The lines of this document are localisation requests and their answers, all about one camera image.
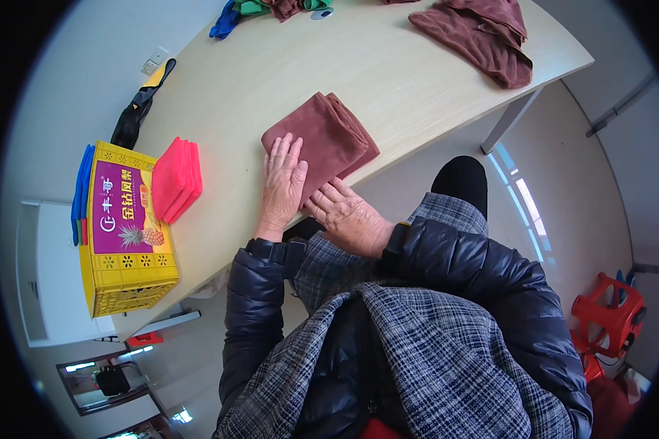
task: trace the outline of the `jacket sleeve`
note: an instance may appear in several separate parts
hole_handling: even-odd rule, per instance
[[[583,367],[559,297],[538,262],[483,235],[417,217],[407,230],[399,271],[490,312],[513,358],[566,406],[574,437],[589,437],[593,412]]]
[[[283,267],[239,249],[227,286],[220,410],[225,417],[269,352],[283,339]]]

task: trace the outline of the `black cable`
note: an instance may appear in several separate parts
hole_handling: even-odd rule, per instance
[[[618,358],[618,360],[613,364],[608,364],[605,361],[601,360],[600,358],[598,358],[598,361],[602,364],[605,364],[606,366],[612,367],[612,366],[618,364],[620,362],[620,360],[622,360],[622,359],[623,359],[622,357]]]

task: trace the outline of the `black bag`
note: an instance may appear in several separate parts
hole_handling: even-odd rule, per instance
[[[164,75],[157,86],[142,87],[139,89],[139,92],[134,95],[132,102],[127,105],[127,108],[119,116],[110,143],[122,146],[128,150],[134,149],[134,144],[137,143],[137,138],[139,137],[139,127],[154,102],[154,93],[164,84],[166,77],[175,66],[176,60],[171,58],[167,61]]]
[[[97,387],[105,396],[115,396],[129,391],[129,382],[119,365],[104,366],[96,375]]]

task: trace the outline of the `green towel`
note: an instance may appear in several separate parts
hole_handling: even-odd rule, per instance
[[[261,0],[235,0],[232,10],[242,15],[266,15],[271,12],[271,8]]]
[[[303,7],[308,11],[324,9],[332,3],[332,0],[303,0]]]
[[[78,228],[78,245],[83,245],[83,225],[81,220],[76,220],[76,227]]]

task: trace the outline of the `wrinkled hand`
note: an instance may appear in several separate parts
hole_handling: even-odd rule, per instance
[[[254,238],[280,242],[285,226],[298,211],[308,163],[298,163],[303,138],[291,145],[292,140],[290,133],[276,138],[271,153],[264,157],[264,197]]]
[[[359,256],[380,259],[395,228],[337,177],[316,190],[305,207],[325,226],[329,241]]]

